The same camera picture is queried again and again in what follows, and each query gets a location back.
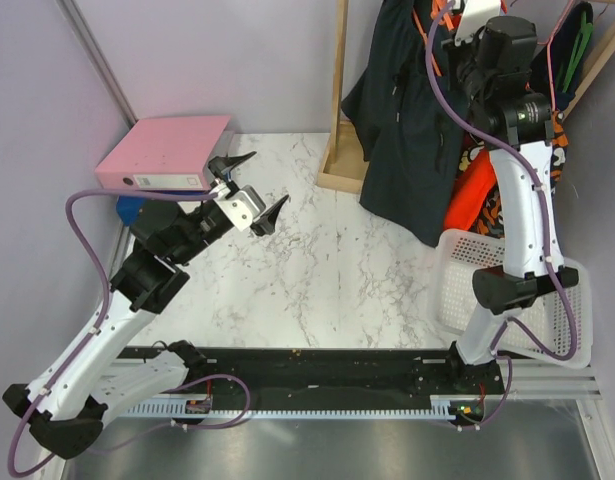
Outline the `orange hanger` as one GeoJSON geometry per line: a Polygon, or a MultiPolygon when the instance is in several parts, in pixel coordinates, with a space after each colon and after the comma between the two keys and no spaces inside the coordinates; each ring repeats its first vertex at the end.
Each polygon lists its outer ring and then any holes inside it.
{"type": "Polygon", "coordinates": [[[455,1],[457,8],[450,9],[444,15],[441,15],[440,11],[446,4],[447,1],[415,1],[411,14],[417,36],[422,40],[424,47],[428,44],[433,21],[439,18],[439,24],[432,42],[432,68],[438,78],[448,74],[448,57],[443,43],[453,38],[462,19],[462,1],[455,1]]]}

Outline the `dark navy shorts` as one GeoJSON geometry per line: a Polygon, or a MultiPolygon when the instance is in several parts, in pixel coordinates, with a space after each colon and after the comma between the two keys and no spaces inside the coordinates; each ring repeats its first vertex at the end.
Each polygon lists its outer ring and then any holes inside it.
{"type": "Polygon", "coordinates": [[[368,63],[341,103],[368,169],[360,204],[435,247],[451,200],[463,131],[436,99],[425,67],[428,1],[385,1],[368,63]]]}

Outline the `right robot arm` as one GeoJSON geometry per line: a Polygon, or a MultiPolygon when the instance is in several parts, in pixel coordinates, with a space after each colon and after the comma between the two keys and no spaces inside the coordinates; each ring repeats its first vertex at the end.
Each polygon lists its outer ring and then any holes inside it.
{"type": "Polygon", "coordinates": [[[566,295],[579,282],[565,264],[556,235],[551,190],[554,138],[550,99],[528,82],[538,44],[535,25],[524,18],[483,10],[464,14],[453,37],[444,42],[449,86],[468,99],[467,118],[451,117],[485,143],[504,216],[502,264],[472,276],[477,300],[468,327],[456,342],[461,359],[445,368],[454,392],[470,392],[481,381],[478,365],[494,360],[506,327],[546,295],[557,294],[565,310],[569,344],[558,354],[527,326],[522,331],[539,352],[557,362],[574,357],[578,335],[566,295]]]}

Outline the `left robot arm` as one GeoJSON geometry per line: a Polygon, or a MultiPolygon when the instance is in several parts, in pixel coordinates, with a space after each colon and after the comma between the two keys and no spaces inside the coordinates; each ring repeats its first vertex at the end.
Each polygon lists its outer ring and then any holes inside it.
{"type": "Polygon", "coordinates": [[[14,437],[29,432],[51,455],[64,460],[84,453],[119,415],[162,392],[195,393],[206,382],[205,359],[187,341],[169,344],[128,374],[103,379],[106,368],[129,341],[162,314],[189,281],[185,267],[232,229],[271,235],[286,203],[266,206],[251,186],[238,186],[232,172],[252,158],[217,156],[209,160],[206,191],[92,189],[66,203],[76,223],[76,201],[115,196],[121,219],[134,238],[133,249],[113,276],[95,267],[103,296],[90,320],[58,359],[28,384],[12,384],[3,401],[20,418],[14,437]]]}

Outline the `pink hanger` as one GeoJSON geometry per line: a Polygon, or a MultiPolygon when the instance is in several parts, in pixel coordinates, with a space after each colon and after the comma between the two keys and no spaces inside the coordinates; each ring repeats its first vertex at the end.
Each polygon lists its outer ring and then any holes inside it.
{"type": "Polygon", "coordinates": [[[562,24],[564,23],[566,17],[568,16],[569,12],[571,11],[575,3],[576,3],[575,0],[567,1],[557,21],[555,22],[555,25],[552,28],[547,40],[545,42],[542,42],[542,45],[545,46],[545,52],[546,52],[547,84],[548,84],[549,99],[550,99],[552,113],[556,112],[556,91],[555,91],[555,75],[554,75],[553,60],[552,60],[552,45],[553,45],[556,34],[561,29],[562,24]]]}

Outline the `navy ribbed shorts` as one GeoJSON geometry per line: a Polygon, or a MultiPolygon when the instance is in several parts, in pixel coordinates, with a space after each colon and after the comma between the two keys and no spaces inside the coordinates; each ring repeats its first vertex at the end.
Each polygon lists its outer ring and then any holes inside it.
{"type": "MultiPolygon", "coordinates": [[[[574,38],[580,27],[581,14],[586,11],[587,19],[593,23],[594,26],[594,10],[590,2],[581,1],[569,12],[561,29],[556,34],[552,45],[552,60],[555,75],[555,91],[556,91],[556,110],[564,112],[576,97],[576,90],[581,82],[582,69],[584,66],[584,60],[588,55],[589,48],[591,46],[591,39],[587,46],[583,59],[578,66],[573,81],[571,83],[568,92],[563,93],[561,87],[557,85],[557,77],[561,71],[566,69],[567,62],[570,58],[574,38]]],[[[546,67],[546,52],[545,46],[536,55],[531,64],[532,74],[530,77],[529,85],[531,88],[546,97],[549,98],[549,90],[547,84],[547,67],[546,67]]]]}

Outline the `green hanger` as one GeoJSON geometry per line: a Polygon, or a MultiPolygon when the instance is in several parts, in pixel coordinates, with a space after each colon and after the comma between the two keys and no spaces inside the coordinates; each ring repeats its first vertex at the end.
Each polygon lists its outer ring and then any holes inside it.
{"type": "Polygon", "coordinates": [[[586,52],[593,30],[593,23],[587,19],[587,12],[584,11],[580,17],[580,27],[574,38],[572,52],[567,62],[566,69],[561,71],[557,77],[557,85],[561,87],[563,93],[568,92],[570,89],[576,70],[586,52]]]}

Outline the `pink binder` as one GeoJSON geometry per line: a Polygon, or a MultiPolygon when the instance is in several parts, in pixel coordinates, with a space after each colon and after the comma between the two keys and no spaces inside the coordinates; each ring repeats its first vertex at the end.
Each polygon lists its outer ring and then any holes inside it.
{"type": "Polygon", "coordinates": [[[106,189],[199,191],[229,115],[139,120],[95,168],[106,189]]]}

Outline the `blue binder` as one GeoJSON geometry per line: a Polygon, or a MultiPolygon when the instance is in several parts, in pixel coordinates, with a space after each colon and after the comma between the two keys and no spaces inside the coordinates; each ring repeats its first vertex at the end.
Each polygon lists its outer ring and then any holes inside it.
{"type": "Polygon", "coordinates": [[[116,201],[116,213],[126,227],[136,222],[140,211],[146,202],[143,198],[119,196],[116,201]]]}

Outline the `wooden clothes rack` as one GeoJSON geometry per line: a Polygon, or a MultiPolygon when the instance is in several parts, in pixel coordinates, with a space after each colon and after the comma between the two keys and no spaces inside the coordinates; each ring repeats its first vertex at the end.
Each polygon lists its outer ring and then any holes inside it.
{"type": "MultiPolygon", "coordinates": [[[[364,162],[361,145],[353,125],[341,116],[342,87],[345,63],[346,32],[348,17],[347,1],[336,3],[336,30],[334,50],[334,71],[331,100],[330,135],[325,153],[317,173],[316,185],[352,194],[358,194],[368,168],[364,162]]],[[[598,74],[615,53],[615,17],[601,40],[599,40],[584,62],[581,81],[575,98],[563,112],[571,115],[582,100],[598,74]]]]}

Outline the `white plastic basket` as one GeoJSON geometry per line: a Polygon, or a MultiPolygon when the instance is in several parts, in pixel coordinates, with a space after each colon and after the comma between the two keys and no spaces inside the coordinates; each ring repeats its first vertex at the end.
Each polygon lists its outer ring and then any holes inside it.
{"type": "MultiPolygon", "coordinates": [[[[505,242],[472,232],[451,229],[440,236],[430,277],[428,318],[438,328],[460,337],[467,328],[477,300],[473,273],[503,262],[505,242]]],[[[583,369],[591,362],[593,312],[590,279],[579,262],[567,258],[567,267],[578,271],[579,282],[565,289],[576,320],[577,350],[560,364],[583,369]]],[[[570,327],[564,305],[556,292],[536,300],[516,316],[551,351],[565,355],[570,347],[570,327]]]]}

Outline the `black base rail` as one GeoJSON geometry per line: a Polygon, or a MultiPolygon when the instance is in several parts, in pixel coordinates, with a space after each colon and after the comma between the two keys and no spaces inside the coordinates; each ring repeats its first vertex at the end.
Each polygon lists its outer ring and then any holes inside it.
{"type": "Polygon", "coordinates": [[[198,350],[186,382],[204,376],[221,409],[351,410],[427,408],[433,396],[493,398],[504,392],[495,362],[462,366],[448,350],[198,350]]]}

